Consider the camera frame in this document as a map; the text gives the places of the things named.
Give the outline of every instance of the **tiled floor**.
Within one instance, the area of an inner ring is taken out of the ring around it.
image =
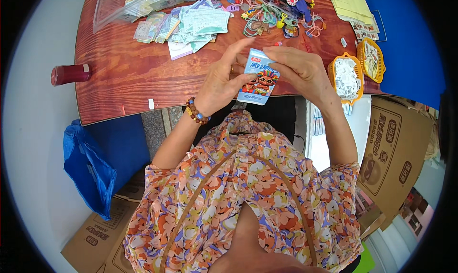
[[[236,102],[232,109],[245,109],[246,103]],[[181,107],[155,110],[141,114],[146,143],[151,159],[156,154],[163,140],[171,133],[181,119]]]
[[[145,130],[146,143],[148,144],[151,159],[165,139],[165,128],[161,110],[150,111],[141,114],[143,129]]]

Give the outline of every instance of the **floral blouse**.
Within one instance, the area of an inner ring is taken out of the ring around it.
[[[272,126],[231,113],[176,169],[146,167],[125,256],[136,272],[206,272],[229,249],[246,202],[267,252],[338,272],[362,251],[358,171],[354,163],[317,173]]]

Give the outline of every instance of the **yellow plastic basket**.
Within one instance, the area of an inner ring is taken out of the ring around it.
[[[369,75],[366,72],[366,68],[364,67],[364,56],[365,56],[364,42],[365,41],[367,41],[367,43],[370,46],[375,47],[375,49],[377,50],[377,56],[378,56],[377,74],[376,74],[375,77],[372,77],[371,75]],[[377,43],[375,43],[372,39],[365,37],[360,43],[358,43],[358,48],[356,49],[356,53],[357,53],[359,62],[361,64],[361,68],[363,70],[363,73],[365,75],[367,75],[367,77],[369,77],[373,81],[375,81],[377,83],[381,83],[381,81],[383,80],[383,74],[385,73],[386,67],[385,67],[385,63],[383,62],[383,54],[381,53],[380,47],[378,47]]]
[[[360,64],[358,58],[356,58],[355,56],[349,55],[347,52],[344,52],[343,55],[337,56],[328,65],[328,77],[329,77],[329,81],[331,81],[331,85],[333,86],[334,90],[337,91],[337,88],[336,88],[336,72],[335,72],[335,69],[334,69],[334,65],[335,65],[336,60],[338,58],[345,58],[345,57],[348,57],[349,59],[353,59],[353,61],[356,63],[356,65],[354,66],[354,72],[356,73],[356,76],[358,77],[358,79],[361,80],[361,88],[358,90],[358,92],[356,92],[358,94],[358,97],[356,99],[354,99],[354,100],[341,100],[342,104],[353,105],[353,103],[356,100],[359,100],[361,98],[361,96],[363,96],[363,91],[364,91],[364,75],[363,75],[363,71],[361,70],[361,64]]]

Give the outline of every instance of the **blind box packet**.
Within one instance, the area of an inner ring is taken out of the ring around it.
[[[257,77],[242,86],[237,101],[258,105],[266,104],[280,77],[280,73],[269,66],[269,63],[274,62],[267,58],[264,52],[254,48],[250,49],[244,73],[255,73]]]

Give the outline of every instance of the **brown strap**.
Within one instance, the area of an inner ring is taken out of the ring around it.
[[[185,220],[186,216],[188,215],[189,211],[191,210],[191,207],[194,205],[194,202],[196,201],[197,197],[201,193],[204,185],[207,183],[208,179],[225,163],[233,154],[235,154],[236,150],[233,150],[230,152],[229,155],[227,155],[222,161],[219,162],[201,181],[199,184],[198,188],[196,191],[194,191],[194,194],[192,195],[191,199],[188,202],[188,205],[186,206],[183,214],[181,214],[180,220],[178,223],[175,225],[175,228],[172,231],[172,234],[169,237],[169,241],[167,242],[167,246],[164,249],[164,253],[162,254],[162,260],[161,260],[161,266],[159,267],[159,273],[164,273],[165,272],[165,262],[167,261],[168,255],[169,255],[169,250],[172,247],[172,244],[175,241],[175,237],[178,234],[178,231],[181,228],[181,225],[183,224],[183,221]]]
[[[286,184],[288,187],[288,190],[291,192],[291,196],[293,196],[294,202],[296,203],[297,210],[301,213],[301,218],[302,218],[302,229],[306,232],[307,236],[307,242],[309,244],[309,250],[310,250],[310,257],[312,258],[312,264],[314,267],[317,266],[317,253],[315,252],[315,246],[313,245],[313,238],[312,238],[312,233],[310,232],[310,227],[307,224],[307,219],[305,214],[301,210],[301,204],[299,203],[299,198],[296,196],[293,186],[291,185],[291,182],[289,179],[285,176],[285,174],[280,171],[277,167],[275,167],[271,162],[267,161],[264,158],[261,157],[256,157],[253,156],[255,159],[259,159],[263,162],[266,163],[271,169],[273,169],[283,180],[283,182]]]

